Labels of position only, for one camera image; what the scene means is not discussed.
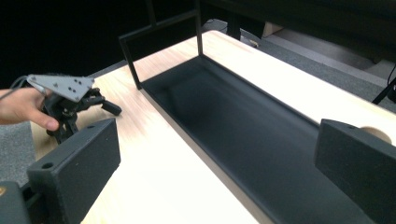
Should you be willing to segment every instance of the table surface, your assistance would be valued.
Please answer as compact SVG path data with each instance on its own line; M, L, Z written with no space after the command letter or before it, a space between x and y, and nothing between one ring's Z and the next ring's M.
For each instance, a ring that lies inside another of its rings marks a hole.
M204 54L316 123L335 119L378 130L396 143L393 113L340 90L227 35L203 34ZM196 38L134 63L141 78L156 76L197 56ZM83 223L257 223L219 178L134 85L123 66L95 80L116 117L121 164ZM113 115L93 106L78 114L81 129ZM32 125L36 158L56 148ZM260 223L270 223L261 218Z

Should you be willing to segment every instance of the hole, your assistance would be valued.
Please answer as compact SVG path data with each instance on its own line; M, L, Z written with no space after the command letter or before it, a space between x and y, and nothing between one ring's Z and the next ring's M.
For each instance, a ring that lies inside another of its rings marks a hole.
M49 169L53 166L52 162L47 162L43 166L41 166L42 169Z
M377 128L373 128L373 127L361 127L362 130L364 130L367 133L370 133L382 140L384 140L385 142L392 144L392 140L390 139L390 137L385 134L384 132L382 132L381 130L377 129Z

